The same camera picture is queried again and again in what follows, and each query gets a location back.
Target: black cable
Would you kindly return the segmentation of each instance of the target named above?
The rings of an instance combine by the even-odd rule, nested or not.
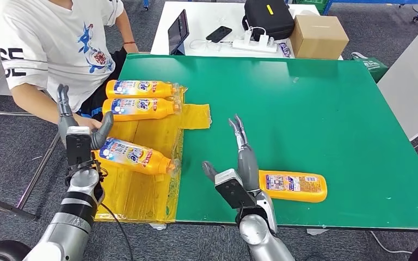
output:
[[[100,205],[102,205],[111,214],[111,216],[113,216],[114,220],[116,220],[116,222],[118,223],[119,228],[121,228],[122,234],[124,235],[124,238],[126,239],[126,242],[127,242],[127,248],[129,249],[129,254],[131,254],[131,261],[133,261],[134,260],[134,255],[132,254],[131,243],[129,243],[129,240],[127,239],[126,232],[124,232],[124,229],[122,228],[121,222],[119,222],[119,220],[116,218],[116,216],[113,214],[113,212],[111,210],[109,210],[109,208],[107,206],[105,206],[105,204],[101,203]]]

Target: green table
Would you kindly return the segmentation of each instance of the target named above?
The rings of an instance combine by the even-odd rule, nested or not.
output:
[[[211,106],[211,128],[184,134],[177,221],[234,221],[201,162],[236,167],[237,113],[260,169],[327,180],[321,203],[274,200],[279,225],[418,230],[418,156],[362,63],[129,55],[120,78],[178,82]]]

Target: green bag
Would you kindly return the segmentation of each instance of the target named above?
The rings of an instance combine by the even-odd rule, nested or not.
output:
[[[377,83],[389,68],[374,57],[366,57],[359,52],[352,53],[352,60],[362,61],[368,69],[374,81]]]

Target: yellow plastic bag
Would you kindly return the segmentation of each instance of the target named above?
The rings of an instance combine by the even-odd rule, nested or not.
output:
[[[111,137],[129,141],[160,151],[167,158],[182,160],[183,129],[209,128],[211,124],[208,104],[185,104],[180,115],[160,120],[116,122]],[[180,170],[174,176],[145,175],[119,168],[98,159],[108,171],[102,183],[106,197],[103,203],[122,222],[174,222],[179,195]],[[102,206],[96,221],[114,221]]]

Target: detergent bottle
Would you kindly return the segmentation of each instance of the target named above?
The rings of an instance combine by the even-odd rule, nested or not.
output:
[[[108,98],[166,98],[178,95],[179,87],[160,80],[110,80],[106,94]]]
[[[327,194],[323,176],[311,173],[259,170],[260,188],[271,198],[321,202]]]
[[[109,160],[132,171],[147,175],[174,175],[180,167],[178,159],[168,159],[161,152],[123,140],[108,137],[96,157]]]
[[[179,114],[181,110],[180,100],[167,101],[162,98],[115,98],[103,103],[103,113],[112,111],[114,121],[162,119]]]

